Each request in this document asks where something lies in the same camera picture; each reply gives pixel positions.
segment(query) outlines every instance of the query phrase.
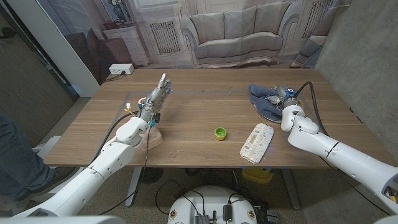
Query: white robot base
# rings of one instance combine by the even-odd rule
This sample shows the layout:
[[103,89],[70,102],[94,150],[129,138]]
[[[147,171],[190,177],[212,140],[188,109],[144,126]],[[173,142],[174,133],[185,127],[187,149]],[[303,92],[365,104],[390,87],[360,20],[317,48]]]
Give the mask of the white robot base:
[[[195,219],[201,218],[203,215],[203,209],[205,216],[208,215],[209,219],[213,218],[213,212],[216,211],[217,221],[214,223],[257,223],[256,215],[252,205],[243,198],[240,194],[237,194],[231,189],[220,186],[202,186],[193,189],[194,191],[201,193],[205,201],[203,206],[202,197],[194,191],[188,191],[184,196],[177,199],[172,205],[169,213],[168,224],[176,223],[202,223],[195,222]],[[223,218],[224,205],[228,204],[228,199],[232,202],[231,205],[231,220],[225,220]]]

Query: person's leg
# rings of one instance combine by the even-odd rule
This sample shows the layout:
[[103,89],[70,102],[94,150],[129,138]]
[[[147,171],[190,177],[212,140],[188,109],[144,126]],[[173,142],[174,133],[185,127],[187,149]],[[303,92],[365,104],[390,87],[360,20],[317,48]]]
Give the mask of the person's leg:
[[14,178],[0,170],[0,195],[17,199],[24,196],[28,191],[28,189],[19,184]]
[[0,170],[13,178],[14,182],[5,183],[0,180],[2,192],[22,190],[18,196],[28,190],[36,190],[49,183],[55,175],[55,170],[43,163],[43,159],[36,155],[27,136],[20,130],[13,120],[0,114]]

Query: person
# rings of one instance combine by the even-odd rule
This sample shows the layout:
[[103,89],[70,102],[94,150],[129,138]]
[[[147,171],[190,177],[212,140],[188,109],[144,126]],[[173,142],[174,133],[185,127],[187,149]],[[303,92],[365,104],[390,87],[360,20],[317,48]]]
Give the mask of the person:
[[76,167],[44,164],[16,123],[0,114],[0,195],[16,201],[42,195],[71,177]]

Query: power outlet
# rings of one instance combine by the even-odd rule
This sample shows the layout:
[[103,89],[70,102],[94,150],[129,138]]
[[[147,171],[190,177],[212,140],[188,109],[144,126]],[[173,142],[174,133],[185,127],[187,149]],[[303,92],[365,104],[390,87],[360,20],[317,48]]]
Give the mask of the power outlet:
[[131,74],[134,71],[134,67],[132,64],[113,64],[110,66],[109,71],[112,75],[120,75],[123,71],[126,74]]

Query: wooden table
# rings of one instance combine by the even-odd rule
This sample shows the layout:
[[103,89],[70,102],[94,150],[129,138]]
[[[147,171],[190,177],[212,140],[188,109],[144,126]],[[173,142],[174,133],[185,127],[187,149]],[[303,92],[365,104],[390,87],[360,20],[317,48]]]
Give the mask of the wooden table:
[[[327,168],[318,156],[291,146],[280,124],[261,117],[249,101],[250,83],[273,87],[286,84],[298,90],[306,81],[315,87],[318,109],[329,135],[388,164],[395,162],[379,141],[349,110],[316,70],[310,69],[198,69],[135,70],[132,75],[104,83],[72,122],[45,158],[51,166],[87,166],[127,94],[132,109],[139,98],[157,86],[166,73],[173,93],[166,99],[156,124],[163,143],[149,151],[148,167],[246,167]],[[311,115],[309,88],[302,91]],[[127,119],[121,121],[117,128]],[[274,128],[274,137],[260,164],[239,155],[257,123]],[[224,127],[224,141],[215,139],[214,130]],[[145,152],[138,150],[131,167],[142,167]]]

